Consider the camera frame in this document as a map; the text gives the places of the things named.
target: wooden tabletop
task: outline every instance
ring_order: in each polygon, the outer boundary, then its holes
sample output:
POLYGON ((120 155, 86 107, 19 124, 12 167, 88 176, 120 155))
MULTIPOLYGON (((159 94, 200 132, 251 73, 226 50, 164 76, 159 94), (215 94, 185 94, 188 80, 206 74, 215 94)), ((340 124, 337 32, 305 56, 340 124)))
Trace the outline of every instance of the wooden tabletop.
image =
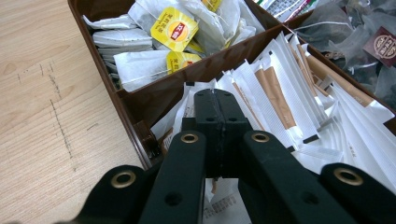
POLYGON ((0 29, 0 223, 69 220, 141 163, 66 0, 2 0, 0 29))

